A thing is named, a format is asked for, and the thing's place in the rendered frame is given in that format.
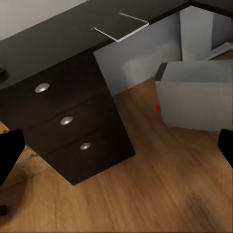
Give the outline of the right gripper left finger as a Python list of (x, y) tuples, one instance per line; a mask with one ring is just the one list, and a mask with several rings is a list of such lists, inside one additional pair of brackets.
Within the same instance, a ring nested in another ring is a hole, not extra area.
[(0, 134), (0, 187), (24, 149), (21, 129)]

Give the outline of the notebook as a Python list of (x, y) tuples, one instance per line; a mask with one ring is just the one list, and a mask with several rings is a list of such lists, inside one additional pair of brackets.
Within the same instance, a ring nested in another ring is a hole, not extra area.
[(120, 42), (148, 26), (149, 23), (145, 20), (119, 13), (94, 28), (114, 41)]

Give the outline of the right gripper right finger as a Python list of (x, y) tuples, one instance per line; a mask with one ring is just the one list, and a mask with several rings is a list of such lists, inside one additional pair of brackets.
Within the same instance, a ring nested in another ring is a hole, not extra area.
[(233, 131), (222, 129), (218, 137), (217, 145), (233, 168)]

